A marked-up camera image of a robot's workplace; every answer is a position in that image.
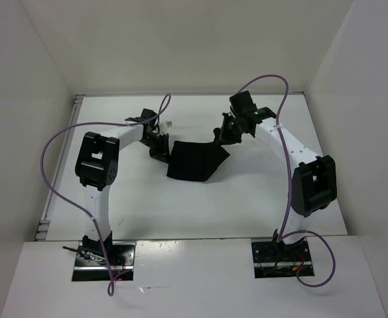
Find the black skirt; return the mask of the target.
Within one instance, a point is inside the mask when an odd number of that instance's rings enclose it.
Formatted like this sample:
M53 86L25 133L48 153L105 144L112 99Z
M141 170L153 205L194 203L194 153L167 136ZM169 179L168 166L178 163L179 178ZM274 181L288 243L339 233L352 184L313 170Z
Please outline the black skirt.
M166 176L187 182L206 182L230 157L222 146L213 142L175 141Z

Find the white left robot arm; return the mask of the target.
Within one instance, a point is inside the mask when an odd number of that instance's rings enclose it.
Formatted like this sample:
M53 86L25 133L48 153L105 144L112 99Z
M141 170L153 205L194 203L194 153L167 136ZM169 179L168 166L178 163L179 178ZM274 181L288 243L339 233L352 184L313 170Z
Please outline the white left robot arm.
M167 163L170 158L168 140L167 133L156 131L149 125L117 127L84 135L75 173L83 186L85 209L91 219L82 238L82 246L96 263L104 265L113 258L109 192L117 177L119 152L130 144L140 142L149 148L151 158Z

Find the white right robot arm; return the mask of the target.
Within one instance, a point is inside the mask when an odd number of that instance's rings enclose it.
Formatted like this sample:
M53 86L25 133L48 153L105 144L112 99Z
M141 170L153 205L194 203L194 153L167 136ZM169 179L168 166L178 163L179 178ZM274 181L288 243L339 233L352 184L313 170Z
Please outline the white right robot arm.
M267 107L244 115L230 111L224 113L223 118L222 126L214 130L216 142L240 143L243 134L250 134L287 165L287 207L281 226L276 230L272 252L279 260L288 260L295 253L294 244L305 236L307 219L337 198L335 161L303 145Z

